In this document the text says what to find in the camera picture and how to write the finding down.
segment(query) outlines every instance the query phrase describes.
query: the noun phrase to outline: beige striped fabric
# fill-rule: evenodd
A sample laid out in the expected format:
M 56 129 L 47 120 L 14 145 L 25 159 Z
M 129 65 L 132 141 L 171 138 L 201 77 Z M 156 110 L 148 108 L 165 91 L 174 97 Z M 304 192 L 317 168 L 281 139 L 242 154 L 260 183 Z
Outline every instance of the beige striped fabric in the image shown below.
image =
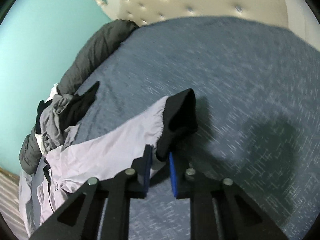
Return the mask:
M 19 212 L 19 179 L 0 169 L 0 212 L 19 240 L 27 240 L 26 228 Z

